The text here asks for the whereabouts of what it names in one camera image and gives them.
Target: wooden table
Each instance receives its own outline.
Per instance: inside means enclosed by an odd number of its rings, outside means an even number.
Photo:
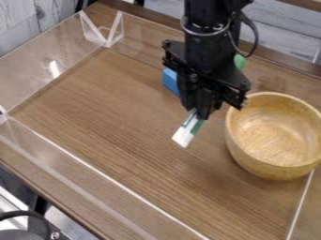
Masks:
[[[98,25],[104,21],[102,14],[115,14],[112,8],[178,28],[170,17],[116,1],[100,1],[87,9]],[[131,50],[131,40],[123,39],[119,44]],[[152,65],[120,54],[116,47],[99,49],[12,116],[209,239],[286,239],[306,179],[270,182],[239,168],[225,145],[226,108],[211,117],[190,148],[179,148],[171,135],[187,113],[160,83],[160,47],[143,44],[142,49],[139,57],[151,55]],[[320,67],[285,56],[275,63],[279,54],[267,52],[259,49],[245,70],[253,91],[292,94],[321,110]],[[44,163],[76,183],[71,187],[8,147],[1,149],[1,164],[99,238],[152,239],[147,232],[136,233],[114,219],[116,213],[104,203],[118,189],[111,191],[83,165],[63,155],[57,160],[45,149],[37,153]],[[320,180],[317,171],[314,181]],[[116,207],[116,203],[159,238],[205,239],[186,230],[182,232],[189,238],[182,238],[174,225],[163,226],[170,219],[155,217],[144,207],[135,208],[142,206],[138,202],[120,198],[110,205]],[[313,213],[309,220],[317,222],[320,213]],[[314,230],[302,223],[297,231],[312,240],[318,239]]]

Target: floor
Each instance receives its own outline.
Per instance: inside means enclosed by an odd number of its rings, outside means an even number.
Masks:
[[[270,0],[257,0],[258,4],[247,9],[250,17],[257,21],[261,32],[261,44],[282,53],[321,64],[321,28],[320,24],[316,24],[321,22],[321,13],[302,9],[298,11],[298,9],[293,7],[279,6],[278,3],[271,4],[269,1]],[[175,18],[181,18],[183,13],[183,0],[146,0],[146,8],[163,12]],[[33,15],[33,13],[35,12],[32,12],[25,22],[28,25],[31,25],[31,21],[36,21],[36,15]],[[48,24],[51,24],[49,21],[53,21],[53,16],[51,17],[51,19],[47,17],[47,19],[41,21],[39,25],[40,28],[48,28]],[[243,28],[242,39],[251,40],[251,32],[246,28]],[[21,187],[19,180],[12,178],[1,169],[0,187],[9,189],[27,204],[32,203],[33,194],[31,190]],[[96,239],[55,207],[49,208],[47,218],[69,238],[76,240]]]

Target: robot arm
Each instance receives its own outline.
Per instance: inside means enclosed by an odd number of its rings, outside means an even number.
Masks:
[[[166,40],[164,66],[178,74],[182,105],[207,120],[227,102],[242,109],[251,83],[234,64],[241,22],[258,38],[257,29],[242,13],[253,0],[186,0],[182,28],[186,42]],[[254,51],[257,40],[250,51]]]

